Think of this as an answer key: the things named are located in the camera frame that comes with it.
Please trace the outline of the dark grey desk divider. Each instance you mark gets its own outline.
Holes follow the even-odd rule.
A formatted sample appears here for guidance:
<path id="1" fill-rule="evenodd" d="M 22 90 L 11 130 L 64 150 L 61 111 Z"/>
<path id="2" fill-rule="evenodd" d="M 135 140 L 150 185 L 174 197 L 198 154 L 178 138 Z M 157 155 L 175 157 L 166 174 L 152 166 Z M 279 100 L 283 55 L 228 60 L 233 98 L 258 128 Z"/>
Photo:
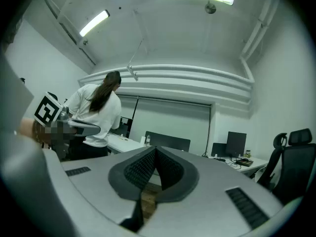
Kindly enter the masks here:
<path id="1" fill-rule="evenodd" d="M 191 141 L 189 139 L 183 139 L 168 135 L 163 135 L 159 133 L 154 133 L 146 131 L 145 137 L 150 136 L 150 145 L 151 146 L 164 146 L 173 149 L 178 149 L 181 151 L 188 152 L 190 148 Z"/>

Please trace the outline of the black open tool case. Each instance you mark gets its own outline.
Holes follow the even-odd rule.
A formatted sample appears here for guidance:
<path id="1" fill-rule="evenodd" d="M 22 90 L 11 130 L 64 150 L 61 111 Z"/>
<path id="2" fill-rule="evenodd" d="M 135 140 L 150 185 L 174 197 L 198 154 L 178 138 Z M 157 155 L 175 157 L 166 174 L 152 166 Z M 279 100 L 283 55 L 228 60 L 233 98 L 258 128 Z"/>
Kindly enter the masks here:
<path id="1" fill-rule="evenodd" d="M 236 164 L 240 166 L 250 167 L 253 164 L 253 161 L 251 161 L 248 158 L 241 158 L 241 159 L 236 160 Z"/>

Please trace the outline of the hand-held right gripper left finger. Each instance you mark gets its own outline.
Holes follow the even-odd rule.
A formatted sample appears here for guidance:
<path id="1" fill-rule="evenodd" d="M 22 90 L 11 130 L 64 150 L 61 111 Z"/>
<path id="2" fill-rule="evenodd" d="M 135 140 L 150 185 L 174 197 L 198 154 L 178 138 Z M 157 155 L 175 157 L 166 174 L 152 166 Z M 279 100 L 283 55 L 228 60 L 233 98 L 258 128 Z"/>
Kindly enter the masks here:
<path id="1" fill-rule="evenodd" d="M 66 161 L 62 166 L 79 193 L 114 223 L 137 232 L 143 226 L 141 192 L 155 169 L 155 149 Z"/>

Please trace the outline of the round ceiling smoke detector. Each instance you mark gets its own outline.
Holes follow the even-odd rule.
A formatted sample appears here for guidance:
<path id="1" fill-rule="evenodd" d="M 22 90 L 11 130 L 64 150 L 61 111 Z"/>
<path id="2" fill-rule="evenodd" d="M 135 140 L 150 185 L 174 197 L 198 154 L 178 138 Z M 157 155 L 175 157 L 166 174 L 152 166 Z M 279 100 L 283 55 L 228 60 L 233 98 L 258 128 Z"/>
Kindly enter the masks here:
<path id="1" fill-rule="evenodd" d="M 210 1 L 204 7 L 204 10 L 207 14 L 214 14 L 217 10 L 215 4 L 211 3 Z"/>

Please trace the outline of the person's left forearm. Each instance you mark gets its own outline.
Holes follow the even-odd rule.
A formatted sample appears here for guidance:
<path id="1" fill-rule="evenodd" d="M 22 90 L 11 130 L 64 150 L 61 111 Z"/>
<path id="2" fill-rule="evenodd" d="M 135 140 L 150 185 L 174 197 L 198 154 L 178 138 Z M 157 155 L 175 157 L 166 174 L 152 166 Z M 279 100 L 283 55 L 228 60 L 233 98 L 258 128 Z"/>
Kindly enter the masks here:
<path id="1" fill-rule="evenodd" d="M 35 119 L 22 118 L 18 132 L 38 143 L 44 142 L 44 127 Z"/>

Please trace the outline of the black mesh office chair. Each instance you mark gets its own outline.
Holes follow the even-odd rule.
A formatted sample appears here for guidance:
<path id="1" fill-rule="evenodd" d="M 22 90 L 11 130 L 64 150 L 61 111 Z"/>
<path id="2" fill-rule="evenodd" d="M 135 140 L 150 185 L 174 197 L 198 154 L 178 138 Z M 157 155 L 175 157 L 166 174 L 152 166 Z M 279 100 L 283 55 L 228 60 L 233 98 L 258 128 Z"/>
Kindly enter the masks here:
<path id="1" fill-rule="evenodd" d="M 316 160 L 310 129 L 292 131 L 281 155 L 281 174 L 273 194 L 286 205 L 306 193 Z"/>
<path id="2" fill-rule="evenodd" d="M 259 180 L 257 181 L 257 183 L 259 183 L 261 186 L 268 188 L 270 181 L 273 177 L 272 172 L 275 169 L 281 155 L 284 152 L 284 149 L 286 147 L 287 144 L 287 133 L 280 133 L 278 134 L 273 141 L 273 147 L 274 147 L 274 151 L 271 154 L 270 160 L 263 172 L 263 174 L 261 175 L 261 177 L 259 178 Z"/>

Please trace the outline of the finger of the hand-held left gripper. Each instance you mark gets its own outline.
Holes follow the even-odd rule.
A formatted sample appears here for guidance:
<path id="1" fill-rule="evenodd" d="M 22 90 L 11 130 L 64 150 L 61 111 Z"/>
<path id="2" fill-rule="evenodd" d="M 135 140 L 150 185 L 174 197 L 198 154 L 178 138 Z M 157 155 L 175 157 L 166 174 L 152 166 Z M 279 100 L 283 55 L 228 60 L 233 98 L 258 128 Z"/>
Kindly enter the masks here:
<path id="1" fill-rule="evenodd" d="M 101 131 L 99 126 L 78 119 L 70 119 L 70 127 L 76 130 L 76 136 L 92 136 Z"/>

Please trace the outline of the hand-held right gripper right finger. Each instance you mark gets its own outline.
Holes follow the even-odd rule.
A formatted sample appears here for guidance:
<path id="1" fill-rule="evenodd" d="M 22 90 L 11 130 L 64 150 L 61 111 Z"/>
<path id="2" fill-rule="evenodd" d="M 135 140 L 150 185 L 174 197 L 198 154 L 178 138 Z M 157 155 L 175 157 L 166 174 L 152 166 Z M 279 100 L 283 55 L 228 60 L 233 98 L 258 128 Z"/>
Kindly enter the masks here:
<path id="1" fill-rule="evenodd" d="M 226 163 L 176 149 L 155 153 L 162 191 L 144 237 L 253 235 L 281 209 L 279 200 Z"/>

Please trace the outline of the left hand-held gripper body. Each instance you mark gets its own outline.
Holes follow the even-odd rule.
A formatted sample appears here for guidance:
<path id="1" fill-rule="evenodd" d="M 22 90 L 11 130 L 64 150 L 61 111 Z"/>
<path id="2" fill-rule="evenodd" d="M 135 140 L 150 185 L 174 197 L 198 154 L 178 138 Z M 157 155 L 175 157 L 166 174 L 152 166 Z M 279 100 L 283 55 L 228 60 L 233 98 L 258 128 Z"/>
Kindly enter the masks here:
<path id="1" fill-rule="evenodd" d="M 34 118 L 35 135 L 74 135 L 74 128 L 69 125 L 69 108 L 59 103 L 49 92 L 43 95 L 35 110 Z"/>

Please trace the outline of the black computer monitor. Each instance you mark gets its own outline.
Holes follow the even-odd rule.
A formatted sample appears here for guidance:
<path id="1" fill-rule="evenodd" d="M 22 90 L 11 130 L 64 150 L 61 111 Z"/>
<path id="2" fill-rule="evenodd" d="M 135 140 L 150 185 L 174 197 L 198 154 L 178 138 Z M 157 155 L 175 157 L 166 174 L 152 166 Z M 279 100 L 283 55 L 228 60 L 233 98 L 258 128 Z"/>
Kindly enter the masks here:
<path id="1" fill-rule="evenodd" d="M 110 129 L 110 132 L 112 134 L 129 138 L 132 122 L 133 122 L 133 119 L 121 117 L 119 127 L 117 129 Z"/>
<path id="2" fill-rule="evenodd" d="M 226 154 L 232 157 L 243 156 L 246 142 L 246 133 L 228 132 Z"/>

